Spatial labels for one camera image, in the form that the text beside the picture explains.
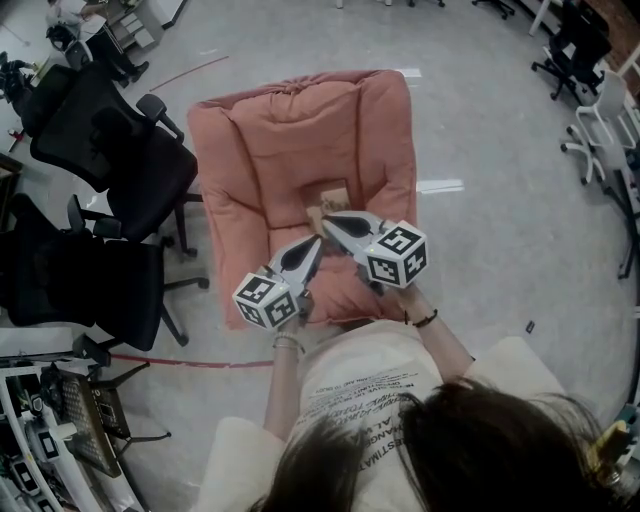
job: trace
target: white chair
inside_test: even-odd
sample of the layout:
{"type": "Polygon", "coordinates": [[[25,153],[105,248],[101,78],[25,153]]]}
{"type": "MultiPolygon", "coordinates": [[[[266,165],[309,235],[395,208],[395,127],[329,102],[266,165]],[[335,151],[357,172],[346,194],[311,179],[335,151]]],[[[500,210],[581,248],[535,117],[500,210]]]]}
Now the white chair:
{"type": "Polygon", "coordinates": [[[626,84],[612,71],[605,71],[604,74],[602,91],[596,102],[589,107],[576,109],[580,129],[573,124],[567,128],[567,133],[579,144],[560,144],[563,153],[578,151],[587,158],[587,172],[580,178],[583,185],[591,182],[594,168],[598,182],[605,180],[605,170],[622,169],[626,165],[625,148],[635,147],[633,135],[622,118],[626,84]],[[624,143],[620,141],[620,131],[624,143]]]}

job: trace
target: office chair armrest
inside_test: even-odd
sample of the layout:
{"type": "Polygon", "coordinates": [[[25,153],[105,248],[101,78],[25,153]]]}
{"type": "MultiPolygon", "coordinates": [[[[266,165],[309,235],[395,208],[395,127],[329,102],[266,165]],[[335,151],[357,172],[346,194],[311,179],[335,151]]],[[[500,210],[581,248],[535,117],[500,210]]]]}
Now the office chair armrest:
{"type": "Polygon", "coordinates": [[[591,144],[592,146],[603,147],[603,146],[614,144],[615,141],[613,139],[613,135],[611,135],[611,132],[607,127],[607,123],[605,123],[604,119],[602,119],[602,117],[600,116],[598,109],[593,107],[578,107],[576,109],[576,119],[578,120],[578,123],[580,124],[582,131],[587,136],[587,139],[589,140],[589,144],[591,144]],[[593,140],[593,138],[591,137],[591,132],[587,129],[586,125],[582,122],[582,119],[580,118],[581,115],[584,115],[584,116],[593,115],[596,117],[600,125],[602,125],[602,128],[604,128],[604,132],[607,134],[607,137],[609,138],[609,142],[607,144],[604,144],[600,141],[593,140]]]}
{"type": "Polygon", "coordinates": [[[167,106],[164,102],[154,94],[145,94],[136,103],[138,110],[150,119],[154,124],[160,121],[169,130],[171,130],[176,140],[182,144],[184,142],[184,133],[176,126],[176,124],[167,115],[167,106]]]}
{"type": "Polygon", "coordinates": [[[115,217],[104,216],[96,220],[93,225],[93,234],[100,238],[122,238],[122,222],[115,217]]]}
{"type": "Polygon", "coordinates": [[[93,220],[93,234],[102,238],[122,238],[122,223],[106,213],[83,210],[78,196],[73,195],[67,203],[67,216],[72,233],[81,233],[86,226],[86,220],[93,220]]]}

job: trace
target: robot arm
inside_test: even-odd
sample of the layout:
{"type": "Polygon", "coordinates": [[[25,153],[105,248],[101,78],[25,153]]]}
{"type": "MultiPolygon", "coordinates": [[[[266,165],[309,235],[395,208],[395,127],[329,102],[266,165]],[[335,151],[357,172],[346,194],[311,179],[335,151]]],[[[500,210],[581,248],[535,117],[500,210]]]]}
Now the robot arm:
{"type": "Polygon", "coordinates": [[[344,211],[325,215],[322,226],[334,244],[353,256],[360,277],[378,293],[381,285],[406,288],[429,264],[427,235],[408,222],[344,211]]]}
{"type": "Polygon", "coordinates": [[[269,265],[247,274],[233,294],[244,319],[263,329],[277,330],[299,314],[304,324],[313,309],[306,286],[321,259],[322,238],[311,235],[283,247],[269,265]]]}

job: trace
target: concrete floor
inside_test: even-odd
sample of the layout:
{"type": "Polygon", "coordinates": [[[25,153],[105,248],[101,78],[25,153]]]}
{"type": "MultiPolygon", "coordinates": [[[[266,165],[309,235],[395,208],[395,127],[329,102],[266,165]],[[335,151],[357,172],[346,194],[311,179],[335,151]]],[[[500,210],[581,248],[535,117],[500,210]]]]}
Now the concrete floor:
{"type": "MultiPolygon", "coordinates": [[[[346,0],[343,10],[331,0],[189,0],[125,96],[134,103],[228,55],[156,91],[186,128],[196,101],[266,82],[331,69],[420,68],[422,78],[407,79],[418,179],[464,182],[464,191],[418,198],[432,262],[421,288],[473,353],[522,335],[567,391],[608,420],[627,393],[634,348],[633,286],[616,280],[626,235],[597,185],[580,185],[581,162],[558,148],[575,104],[569,95],[551,101],[551,80],[530,71],[546,36],[529,37],[529,23],[522,11],[503,21],[467,0],[449,0],[445,9],[427,0],[415,9],[346,0]],[[536,327],[527,335],[530,320],[536,327]]],[[[94,195],[68,173],[56,171],[46,183],[53,216],[63,216],[70,189],[84,204],[94,195]]],[[[94,208],[103,205],[98,198],[94,208]]],[[[199,256],[182,264],[168,251],[168,280],[214,274],[204,211],[190,205],[187,213],[199,256]]],[[[166,227],[172,231],[173,221],[166,227]]],[[[191,342],[179,347],[161,326],[151,357],[270,358],[268,336],[225,330],[215,286],[179,290],[170,301],[191,342]]],[[[153,510],[193,505],[217,422],[227,415],[261,421],[269,374],[153,365],[124,386],[136,432],[173,433],[126,456],[153,510]]]]}

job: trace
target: pink cushion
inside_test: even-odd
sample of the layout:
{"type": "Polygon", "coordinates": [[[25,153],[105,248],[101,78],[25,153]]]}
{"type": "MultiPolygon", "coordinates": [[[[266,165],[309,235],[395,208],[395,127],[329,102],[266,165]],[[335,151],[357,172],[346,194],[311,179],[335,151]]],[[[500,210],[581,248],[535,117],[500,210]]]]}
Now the pink cushion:
{"type": "MultiPolygon", "coordinates": [[[[343,179],[354,210],[416,223],[411,104],[398,72],[295,78],[198,103],[188,121],[231,328],[246,326],[231,294],[247,272],[311,233],[301,188],[343,179]]],[[[351,258],[323,258],[310,323],[401,319],[355,271],[351,258]]]]}

